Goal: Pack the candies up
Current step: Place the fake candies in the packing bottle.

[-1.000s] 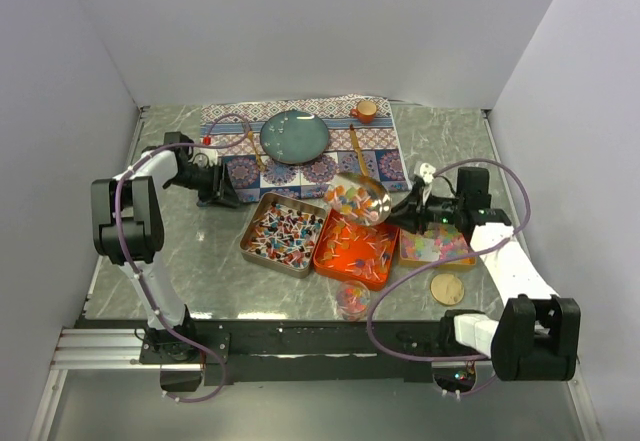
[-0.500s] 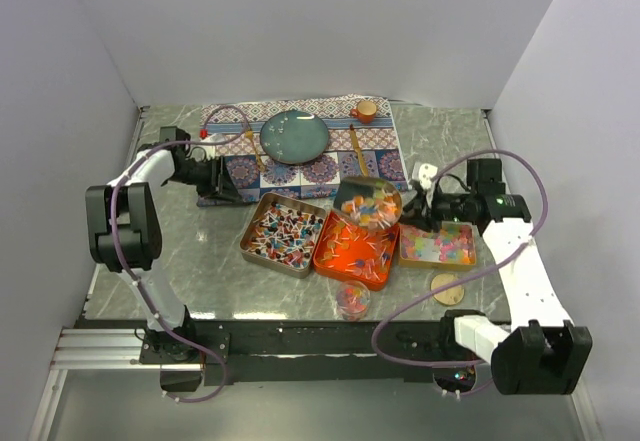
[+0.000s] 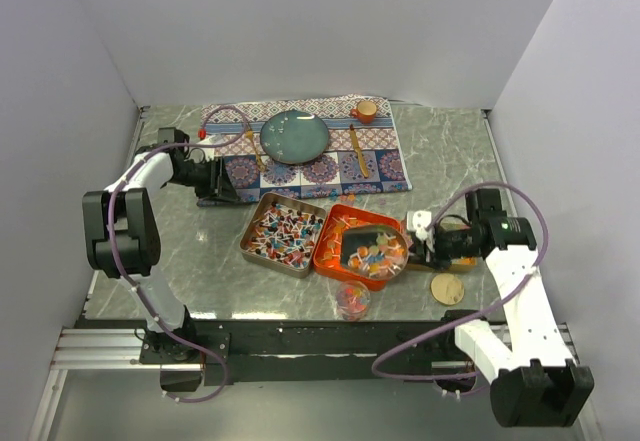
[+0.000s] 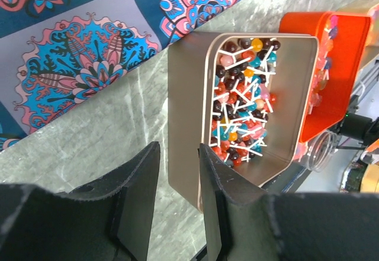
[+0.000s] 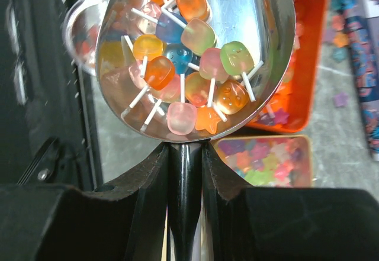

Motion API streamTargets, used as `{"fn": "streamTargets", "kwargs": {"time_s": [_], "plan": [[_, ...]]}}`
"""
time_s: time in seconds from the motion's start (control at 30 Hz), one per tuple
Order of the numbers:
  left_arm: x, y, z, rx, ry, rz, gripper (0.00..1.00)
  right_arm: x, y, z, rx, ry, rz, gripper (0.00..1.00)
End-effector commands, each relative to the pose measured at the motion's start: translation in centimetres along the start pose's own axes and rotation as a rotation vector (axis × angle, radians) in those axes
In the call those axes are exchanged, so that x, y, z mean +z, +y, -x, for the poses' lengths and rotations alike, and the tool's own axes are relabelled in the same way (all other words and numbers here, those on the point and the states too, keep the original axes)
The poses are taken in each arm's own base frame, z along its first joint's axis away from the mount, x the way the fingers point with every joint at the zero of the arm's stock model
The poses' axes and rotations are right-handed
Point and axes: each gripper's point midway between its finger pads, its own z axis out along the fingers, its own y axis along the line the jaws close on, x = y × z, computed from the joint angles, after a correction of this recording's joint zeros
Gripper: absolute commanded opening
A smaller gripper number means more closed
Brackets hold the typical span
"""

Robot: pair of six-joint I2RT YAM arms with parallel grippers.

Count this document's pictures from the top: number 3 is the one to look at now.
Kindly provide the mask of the clear plastic jar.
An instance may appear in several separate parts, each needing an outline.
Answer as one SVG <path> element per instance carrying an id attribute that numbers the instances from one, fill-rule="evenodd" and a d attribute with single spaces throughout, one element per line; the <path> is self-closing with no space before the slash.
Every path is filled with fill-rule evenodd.
<path id="1" fill-rule="evenodd" d="M 344 321 L 361 320 L 369 310 L 370 303 L 370 291 L 361 282 L 342 283 L 335 294 L 335 312 Z"/>

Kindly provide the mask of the orange tray of candies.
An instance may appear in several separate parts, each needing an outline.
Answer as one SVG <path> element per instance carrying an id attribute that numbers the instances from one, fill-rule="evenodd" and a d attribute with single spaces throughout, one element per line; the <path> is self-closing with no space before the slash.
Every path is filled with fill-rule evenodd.
<path id="1" fill-rule="evenodd" d="M 343 204 L 332 207 L 322 229 L 319 245 L 313 255 L 315 271 L 338 281 L 361 282 L 372 291 L 382 290 L 391 279 L 388 281 L 366 280 L 347 271 L 340 264 L 341 241 L 344 232 L 350 228 L 378 224 L 391 226 L 402 234 L 400 223 L 388 216 Z"/>

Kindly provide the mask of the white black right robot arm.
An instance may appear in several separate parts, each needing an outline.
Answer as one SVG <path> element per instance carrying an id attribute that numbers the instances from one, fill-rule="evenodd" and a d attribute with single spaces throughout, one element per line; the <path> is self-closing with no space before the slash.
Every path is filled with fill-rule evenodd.
<path id="1" fill-rule="evenodd" d="M 444 268 L 460 258 L 481 258 L 502 303 L 510 341 L 504 343 L 487 312 L 462 316 L 442 330 L 440 352 L 465 354 L 489 383 L 491 408 L 503 427 L 569 427 L 592 393 L 591 370 L 567 347 L 556 324 L 538 266 L 546 248 L 530 222 L 503 208 L 496 186 L 483 184 L 464 195 L 467 226 L 444 229 L 429 211 L 410 211 L 406 228 L 417 256 Z"/>

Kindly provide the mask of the gold tin of star candies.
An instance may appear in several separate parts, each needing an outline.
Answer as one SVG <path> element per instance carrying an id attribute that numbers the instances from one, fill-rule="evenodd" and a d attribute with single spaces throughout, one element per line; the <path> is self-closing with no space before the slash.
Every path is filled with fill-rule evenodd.
<path id="1" fill-rule="evenodd" d="M 469 221 L 457 214 L 448 214 L 439 222 L 439 229 L 442 231 L 453 231 L 466 229 L 470 226 Z M 468 273 L 476 268 L 478 260 L 476 258 L 458 258 L 450 261 L 429 261 L 426 255 L 418 253 L 418 248 L 413 239 L 410 239 L 409 257 L 406 269 L 409 271 L 430 271 L 442 273 Z"/>

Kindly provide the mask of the brown tin of lollipops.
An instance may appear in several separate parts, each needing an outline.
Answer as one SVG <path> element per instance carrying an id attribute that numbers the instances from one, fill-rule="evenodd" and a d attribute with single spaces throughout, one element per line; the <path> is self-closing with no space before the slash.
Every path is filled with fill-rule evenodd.
<path id="1" fill-rule="evenodd" d="M 239 242 L 242 257 L 298 279 L 313 266 L 327 211 L 269 192 L 260 199 Z"/>

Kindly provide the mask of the silver metal scoop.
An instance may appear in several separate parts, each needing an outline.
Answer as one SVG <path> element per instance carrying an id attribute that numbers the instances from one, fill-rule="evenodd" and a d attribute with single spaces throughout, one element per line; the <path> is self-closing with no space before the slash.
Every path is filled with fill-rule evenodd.
<path id="1" fill-rule="evenodd" d="M 346 230 L 342 236 L 340 264 L 370 281 L 388 281 L 407 265 L 404 236 L 391 226 L 378 224 Z"/>

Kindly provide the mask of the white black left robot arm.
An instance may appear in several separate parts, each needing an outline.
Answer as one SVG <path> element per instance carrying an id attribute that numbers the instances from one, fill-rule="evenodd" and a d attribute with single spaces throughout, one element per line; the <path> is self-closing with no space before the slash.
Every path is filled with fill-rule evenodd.
<path id="1" fill-rule="evenodd" d="M 157 142 L 139 148 L 117 181 L 82 198 L 90 266 L 128 289 L 144 313 L 151 341 L 179 363 L 196 356 L 199 338 L 188 309 L 158 267 L 161 240 L 151 197 L 175 184 L 193 189 L 199 199 L 238 202 L 216 151 L 239 139 L 214 135 L 192 142 L 177 128 L 162 128 Z"/>

